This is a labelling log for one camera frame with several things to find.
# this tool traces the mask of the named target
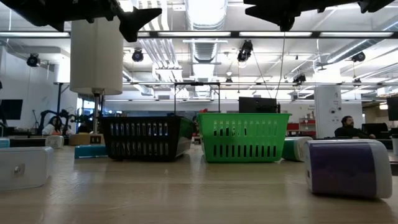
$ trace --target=desk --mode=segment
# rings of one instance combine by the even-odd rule
[[[73,159],[55,150],[54,175],[0,193],[4,224],[398,223],[398,177],[387,200],[317,197],[304,164],[207,164],[200,146],[174,163]]]

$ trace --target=man with beard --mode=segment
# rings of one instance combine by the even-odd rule
[[[337,138],[353,138],[353,139],[374,139],[373,134],[366,134],[358,128],[354,128],[354,119],[351,116],[345,116],[341,123],[343,127],[336,129],[335,136]]]

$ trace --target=white column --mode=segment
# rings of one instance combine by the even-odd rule
[[[70,90],[118,95],[123,87],[123,37],[119,20],[72,22]]]
[[[317,82],[341,82],[337,69],[319,71],[314,77]],[[335,137],[335,130],[341,127],[343,118],[340,86],[315,87],[315,114],[317,138]]]

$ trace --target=plastic basket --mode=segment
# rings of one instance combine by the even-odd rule
[[[290,114],[199,114],[207,162],[275,162]]]
[[[172,161],[190,148],[194,123],[179,116],[102,118],[111,159]]]

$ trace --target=cardboard box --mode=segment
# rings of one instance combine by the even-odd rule
[[[72,134],[69,136],[70,146],[105,144],[102,134]]]

